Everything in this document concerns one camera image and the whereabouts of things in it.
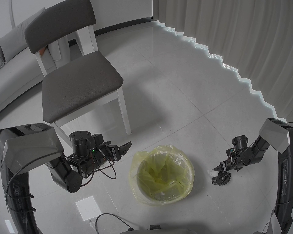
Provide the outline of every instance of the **wall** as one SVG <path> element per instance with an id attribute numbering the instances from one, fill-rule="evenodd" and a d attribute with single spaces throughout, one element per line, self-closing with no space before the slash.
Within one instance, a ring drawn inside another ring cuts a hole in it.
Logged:
<path id="1" fill-rule="evenodd" d="M 62 0 L 12 0 L 15 25 L 41 8 L 59 2 Z M 0 0 L 0 37 L 12 29 L 8 3 L 9 0 Z M 153 15 L 152 0 L 91 0 L 91 3 L 97 21 L 94 30 Z"/>

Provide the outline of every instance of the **gray cushioned seat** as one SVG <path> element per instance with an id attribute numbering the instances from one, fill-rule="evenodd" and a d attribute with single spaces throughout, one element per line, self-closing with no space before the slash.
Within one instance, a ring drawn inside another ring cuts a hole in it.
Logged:
<path id="1" fill-rule="evenodd" d="M 122 83 L 122 77 L 99 51 L 82 56 L 44 77 L 44 121 L 55 122 L 117 90 Z"/>

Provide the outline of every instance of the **clear plastic wrapper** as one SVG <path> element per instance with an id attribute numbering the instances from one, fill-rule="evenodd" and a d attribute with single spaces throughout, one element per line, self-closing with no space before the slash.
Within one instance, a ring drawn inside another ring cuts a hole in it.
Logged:
<path id="1" fill-rule="evenodd" d="M 129 172 L 130 187 L 142 203 L 159 206 L 179 201 L 192 190 L 194 168 L 173 145 L 137 152 Z"/>

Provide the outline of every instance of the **floor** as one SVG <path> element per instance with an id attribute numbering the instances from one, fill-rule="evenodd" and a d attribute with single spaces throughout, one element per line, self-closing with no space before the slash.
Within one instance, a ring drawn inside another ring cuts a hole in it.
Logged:
<path id="1" fill-rule="evenodd" d="M 132 141 L 127 155 L 115 164 L 117 179 L 96 173 L 91 183 L 74 194 L 57 186 L 43 165 L 29 172 L 35 218 L 43 234 L 95 233 L 95 218 L 83 221 L 76 202 L 93 196 L 102 213 L 113 213 L 135 229 L 190 228 L 198 234 L 248 234 L 262 231 L 269 221 L 277 193 L 277 152 L 265 153 L 259 164 L 232 172 L 225 186 L 211 184 L 207 170 L 226 159 L 232 139 L 258 136 L 273 112 L 260 97 L 249 92 L 233 68 L 194 39 L 148 22 L 96 37 L 99 51 L 124 79 L 123 92 L 132 134 L 127 136 L 117 100 L 68 123 L 70 134 L 87 130 L 122 145 Z M 72 59 L 81 56 L 70 47 Z M 41 84 L 0 113 L 0 128 L 42 120 Z M 61 141 L 65 154 L 71 148 Z M 128 173 L 135 152 L 172 144 L 185 152 L 195 168 L 192 192 L 183 200 L 151 207 L 139 203 L 129 186 Z M 0 228 L 11 220 L 0 191 Z M 99 232 L 121 233 L 127 226 L 102 216 Z"/>

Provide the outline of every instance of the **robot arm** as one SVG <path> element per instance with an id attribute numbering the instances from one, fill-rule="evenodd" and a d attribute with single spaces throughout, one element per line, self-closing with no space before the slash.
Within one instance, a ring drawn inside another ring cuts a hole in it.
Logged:
<path id="1" fill-rule="evenodd" d="M 251 146 L 247 147 L 248 138 L 238 136 L 232 140 L 233 148 L 228 149 L 228 159 L 221 162 L 214 170 L 219 172 L 213 178 L 212 183 L 223 185 L 229 182 L 231 173 L 227 171 L 235 169 L 239 171 L 244 166 L 259 163 L 265 151 L 272 146 L 278 151 L 279 177 L 278 194 L 274 214 L 267 234 L 277 233 L 276 226 L 282 230 L 282 234 L 288 233 L 292 224 L 293 208 L 293 127 L 278 119 L 268 118 L 259 131 L 259 136 Z M 274 217 L 278 223 L 272 224 Z"/>
<path id="2" fill-rule="evenodd" d="M 53 127 L 29 124 L 0 130 L 1 178 L 7 207 L 19 234 L 42 234 L 31 204 L 28 171 L 46 164 L 53 181 L 70 193 L 83 178 L 107 161 L 119 161 L 131 146 L 109 145 L 101 134 L 78 131 L 70 135 L 73 154 L 66 157 Z"/>

